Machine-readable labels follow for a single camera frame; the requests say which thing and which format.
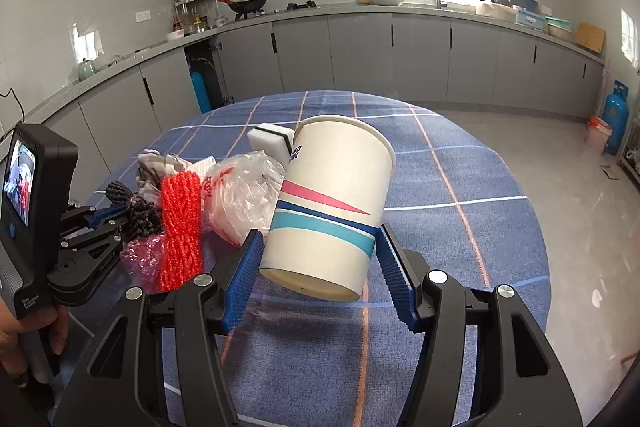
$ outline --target table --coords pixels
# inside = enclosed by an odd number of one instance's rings
[[[545,244],[533,208],[500,156],[446,118],[378,96],[309,91],[266,96],[219,108],[149,144],[162,154],[218,162],[250,151],[253,126],[295,127],[318,114],[354,116],[381,131],[398,160],[384,221],[405,248],[463,285],[517,288],[544,329],[551,291]],[[132,155],[106,180],[134,188]],[[106,206],[98,191],[90,204]],[[204,242],[209,269],[224,250]],[[66,384],[79,353],[130,285],[122,266],[110,274],[74,321],[62,363]],[[173,330],[164,335],[164,377],[171,420],[184,424]],[[467,328],[456,423],[468,417],[475,370],[475,328]],[[217,338],[243,425],[395,426],[409,391],[422,335],[399,322],[374,255],[360,301],[305,297],[258,276],[244,321]]]

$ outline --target device screen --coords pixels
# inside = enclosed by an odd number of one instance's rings
[[[4,193],[25,225],[29,224],[29,204],[35,169],[36,156],[16,139],[9,175],[4,181]]]

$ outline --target paper cup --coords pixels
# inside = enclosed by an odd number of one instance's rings
[[[357,300],[396,166],[394,150],[372,126],[335,115],[303,121],[293,147],[260,273],[305,295]]]

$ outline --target metal bolt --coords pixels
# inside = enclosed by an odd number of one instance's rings
[[[142,289],[138,288],[137,286],[133,286],[133,288],[129,288],[127,290],[125,295],[127,296],[127,299],[129,299],[130,301],[140,299],[140,297],[142,297]]]
[[[195,279],[193,279],[193,283],[196,286],[209,286],[213,282],[213,277],[208,273],[201,273],[200,275],[196,275]]]
[[[508,284],[500,284],[500,286],[498,286],[498,293],[505,299],[508,299],[513,297],[515,290]]]
[[[431,280],[431,282],[434,282],[436,284],[442,284],[444,282],[447,282],[447,274],[444,273],[442,270],[431,270],[429,272],[429,279]]]

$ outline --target tiled floor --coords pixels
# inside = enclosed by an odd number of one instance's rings
[[[583,124],[483,112],[439,111],[494,149],[538,215],[552,302],[546,334],[585,424],[640,349],[640,192],[612,156],[584,145]]]

